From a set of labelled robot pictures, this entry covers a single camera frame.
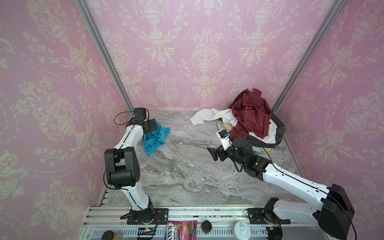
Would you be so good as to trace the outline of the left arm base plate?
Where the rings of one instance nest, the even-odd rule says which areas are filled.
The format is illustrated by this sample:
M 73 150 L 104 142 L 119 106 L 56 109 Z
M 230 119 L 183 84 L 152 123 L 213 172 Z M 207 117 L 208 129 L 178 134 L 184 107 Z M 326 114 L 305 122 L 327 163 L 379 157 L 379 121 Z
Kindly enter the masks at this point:
M 165 225 L 168 221 L 169 209 L 155 208 L 143 211 L 130 210 L 127 217 L 128 225 Z

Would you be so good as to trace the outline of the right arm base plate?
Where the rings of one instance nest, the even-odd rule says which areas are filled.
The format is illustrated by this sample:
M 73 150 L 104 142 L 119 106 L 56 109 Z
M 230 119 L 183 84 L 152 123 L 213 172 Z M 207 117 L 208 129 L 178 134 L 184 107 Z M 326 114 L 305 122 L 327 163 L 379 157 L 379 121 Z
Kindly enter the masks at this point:
M 289 225 L 290 220 L 282 220 L 272 212 L 265 212 L 263 208 L 249 208 L 246 212 L 251 225 Z

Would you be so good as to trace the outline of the turquoise cloth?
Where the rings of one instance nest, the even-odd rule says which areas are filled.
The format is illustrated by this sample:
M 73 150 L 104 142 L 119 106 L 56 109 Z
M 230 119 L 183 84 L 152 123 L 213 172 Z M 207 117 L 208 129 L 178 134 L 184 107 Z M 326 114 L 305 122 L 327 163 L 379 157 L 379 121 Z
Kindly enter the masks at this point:
M 166 137 L 171 133 L 171 128 L 163 128 L 160 123 L 157 123 L 157 126 L 156 130 L 144 135 L 143 146 L 148 156 L 165 145 Z

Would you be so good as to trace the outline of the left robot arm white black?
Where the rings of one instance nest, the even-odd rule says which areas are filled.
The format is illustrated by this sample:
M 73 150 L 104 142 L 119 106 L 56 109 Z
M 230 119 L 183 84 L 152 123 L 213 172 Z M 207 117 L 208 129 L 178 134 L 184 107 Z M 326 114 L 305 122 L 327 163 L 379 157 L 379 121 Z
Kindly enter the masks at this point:
M 139 141 L 149 130 L 148 120 L 133 117 L 119 143 L 104 153 L 103 182 L 107 189 L 122 192 L 130 202 L 130 211 L 121 217 L 128 224 L 148 225 L 157 221 L 153 203 L 140 183 L 141 169 L 136 154 Z

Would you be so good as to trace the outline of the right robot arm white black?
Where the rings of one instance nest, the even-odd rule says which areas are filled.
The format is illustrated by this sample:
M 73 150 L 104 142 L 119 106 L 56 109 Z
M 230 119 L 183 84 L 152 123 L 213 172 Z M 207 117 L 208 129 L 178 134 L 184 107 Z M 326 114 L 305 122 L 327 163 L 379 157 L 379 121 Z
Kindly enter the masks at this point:
M 270 198 L 263 211 L 269 223 L 299 221 L 317 224 L 329 236 L 345 240 L 354 230 L 354 207 L 339 185 L 326 186 L 304 179 L 276 165 L 270 157 L 254 153 L 246 139 L 221 139 L 218 148 L 207 148 L 214 161 L 231 160 L 238 172 L 245 171 L 250 177 L 276 185 L 304 200 L 303 203 Z

